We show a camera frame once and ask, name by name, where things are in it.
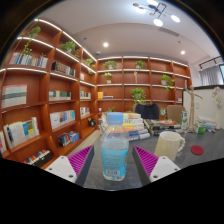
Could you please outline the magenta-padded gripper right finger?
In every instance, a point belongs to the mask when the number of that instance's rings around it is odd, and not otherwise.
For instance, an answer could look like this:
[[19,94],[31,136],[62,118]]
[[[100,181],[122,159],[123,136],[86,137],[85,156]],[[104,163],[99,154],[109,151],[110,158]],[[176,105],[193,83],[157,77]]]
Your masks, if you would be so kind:
[[137,145],[132,154],[143,186],[180,170],[168,157],[157,157]]

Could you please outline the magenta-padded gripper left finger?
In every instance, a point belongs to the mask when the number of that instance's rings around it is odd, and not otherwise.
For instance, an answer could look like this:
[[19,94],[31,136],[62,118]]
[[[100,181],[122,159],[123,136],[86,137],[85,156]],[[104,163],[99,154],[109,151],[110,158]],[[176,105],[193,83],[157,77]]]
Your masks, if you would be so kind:
[[94,146],[90,145],[71,156],[60,156],[46,171],[65,180],[83,186],[94,156]]

